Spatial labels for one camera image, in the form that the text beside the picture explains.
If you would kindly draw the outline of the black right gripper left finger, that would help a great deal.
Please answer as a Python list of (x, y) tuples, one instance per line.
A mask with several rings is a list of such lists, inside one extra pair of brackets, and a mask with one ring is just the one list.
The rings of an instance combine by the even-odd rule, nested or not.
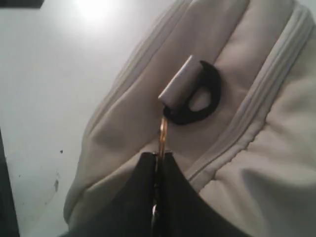
[(142, 153), (131, 177), (114, 199), (65, 237), (151, 237), (156, 155)]

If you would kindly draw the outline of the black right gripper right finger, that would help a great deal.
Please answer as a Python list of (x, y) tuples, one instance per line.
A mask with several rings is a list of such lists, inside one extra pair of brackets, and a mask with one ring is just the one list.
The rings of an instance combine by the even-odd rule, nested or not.
[(158, 170), (157, 237), (245, 237), (193, 189), (171, 152)]

